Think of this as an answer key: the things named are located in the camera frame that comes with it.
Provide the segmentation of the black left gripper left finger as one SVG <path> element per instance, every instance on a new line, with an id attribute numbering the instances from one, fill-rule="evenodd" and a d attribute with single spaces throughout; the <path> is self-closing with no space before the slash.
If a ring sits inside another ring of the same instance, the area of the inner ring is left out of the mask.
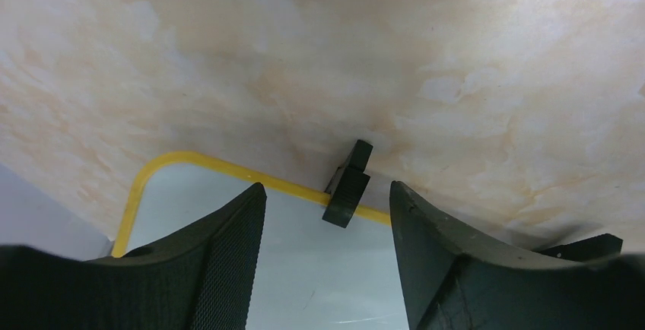
<path id="1" fill-rule="evenodd" d="M 251 185 L 215 212 L 120 258 L 1 247 L 3 329 L 242 329 L 265 220 Z"/>

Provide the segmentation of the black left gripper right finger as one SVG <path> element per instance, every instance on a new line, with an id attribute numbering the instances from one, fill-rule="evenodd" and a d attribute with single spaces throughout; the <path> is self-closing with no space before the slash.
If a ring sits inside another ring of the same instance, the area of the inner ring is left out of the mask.
<path id="1" fill-rule="evenodd" d="M 399 181 L 392 234 L 412 329 L 642 329 L 644 256 L 573 262 L 504 243 Z"/>

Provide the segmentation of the yellow-framed whiteboard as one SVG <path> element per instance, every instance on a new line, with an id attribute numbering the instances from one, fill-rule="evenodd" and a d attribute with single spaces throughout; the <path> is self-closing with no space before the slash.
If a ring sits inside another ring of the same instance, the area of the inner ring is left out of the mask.
<path id="1" fill-rule="evenodd" d="M 112 254 L 125 255 L 264 185 L 265 224 L 249 329 L 405 329 L 389 215 L 361 205 L 346 228 L 322 219 L 327 194 L 191 151 L 135 177 Z"/>

